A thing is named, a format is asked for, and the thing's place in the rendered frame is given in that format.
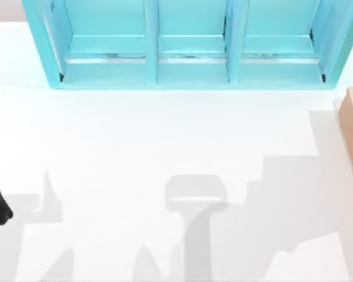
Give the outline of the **light blue rack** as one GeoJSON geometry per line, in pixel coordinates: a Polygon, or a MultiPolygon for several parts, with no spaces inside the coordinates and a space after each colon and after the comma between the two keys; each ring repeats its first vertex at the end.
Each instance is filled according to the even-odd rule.
{"type": "Polygon", "coordinates": [[[21,0],[53,89],[336,87],[353,0],[21,0]]]}

